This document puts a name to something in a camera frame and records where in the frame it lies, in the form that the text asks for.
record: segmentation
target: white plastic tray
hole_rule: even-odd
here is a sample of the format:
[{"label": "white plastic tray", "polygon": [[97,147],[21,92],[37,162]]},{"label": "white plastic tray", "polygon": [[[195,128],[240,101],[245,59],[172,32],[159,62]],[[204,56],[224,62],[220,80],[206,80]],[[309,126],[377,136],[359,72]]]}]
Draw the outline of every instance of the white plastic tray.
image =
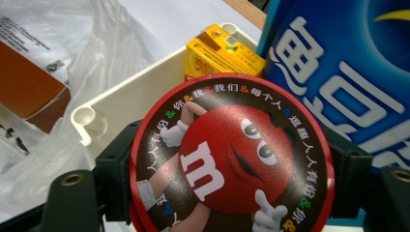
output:
[{"label": "white plastic tray", "polygon": [[[256,49],[256,41],[236,25],[220,25],[229,34]],[[143,119],[169,90],[184,81],[185,47],[139,72],[73,111],[71,121],[81,135],[89,166],[129,123]]]}]

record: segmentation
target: round tin lid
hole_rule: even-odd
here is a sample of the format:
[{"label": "round tin lid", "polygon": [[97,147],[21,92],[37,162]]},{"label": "round tin lid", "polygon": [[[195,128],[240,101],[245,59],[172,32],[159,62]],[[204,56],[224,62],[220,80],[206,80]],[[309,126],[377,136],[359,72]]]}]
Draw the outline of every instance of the round tin lid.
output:
[{"label": "round tin lid", "polygon": [[130,177],[141,231],[320,231],[334,198],[330,149],[308,110],[236,73],[163,96],[135,136]]}]

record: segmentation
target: cardboard box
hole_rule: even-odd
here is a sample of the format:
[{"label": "cardboard box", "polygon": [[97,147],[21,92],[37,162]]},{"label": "cardboard box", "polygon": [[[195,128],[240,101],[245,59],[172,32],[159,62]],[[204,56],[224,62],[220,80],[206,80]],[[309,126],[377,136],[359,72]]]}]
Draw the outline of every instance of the cardboard box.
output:
[{"label": "cardboard box", "polygon": [[71,99],[69,88],[1,42],[0,51],[0,102],[50,132]]},{"label": "cardboard box", "polygon": [[260,76],[265,59],[214,24],[187,43],[186,80],[209,73]]}]

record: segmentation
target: character's eye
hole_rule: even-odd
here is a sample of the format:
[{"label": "character's eye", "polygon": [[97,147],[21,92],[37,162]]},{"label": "character's eye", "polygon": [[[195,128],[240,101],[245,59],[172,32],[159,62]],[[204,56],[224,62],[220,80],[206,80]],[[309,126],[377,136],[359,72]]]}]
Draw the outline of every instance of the character's eye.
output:
[{"label": "character's eye", "polygon": [[241,129],[242,132],[251,139],[257,139],[261,138],[259,131],[255,127],[255,125],[249,120],[249,119],[244,119],[241,122]]},{"label": "character's eye", "polygon": [[257,146],[257,155],[260,160],[268,165],[274,165],[278,162],[274,150],[264,140]]}]

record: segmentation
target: character's white glove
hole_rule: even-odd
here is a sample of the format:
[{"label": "character's white glove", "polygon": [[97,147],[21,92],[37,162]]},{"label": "character's white glove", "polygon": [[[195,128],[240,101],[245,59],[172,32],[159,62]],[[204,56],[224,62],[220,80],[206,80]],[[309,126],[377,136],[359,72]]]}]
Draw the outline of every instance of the character's white glove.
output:
[{"label": "character's white glove", "polygon": [[181,145],[182,138],[187,131],[188,126],[185,125],[181,120],[178,120],[177,125],[168,129],[162,128],[160,136],[162,141],[166,143],[168,147],[178,147]]},{"label": "character's white glove", "polygon": [[160,231],[160,232],[169,232],[169,229],[171,229],[171,228],[169,228],[169,226],[167,226],[166,228],[164,228],[162,231]]},{"label": "character's white glove", "polygon": [[282,205],[274,208],[269,204],[265,192],[261,189],[256,191],[255,200],[260,210],[255,214],[252,232],[279,232],[280,221],[287,215],[287,208]]},{"label": "character's white glove", "polygon": [[154,196],[153,188],[147,180],[137,182],[139,197],[146,211],[157,204],[157,199]]}]

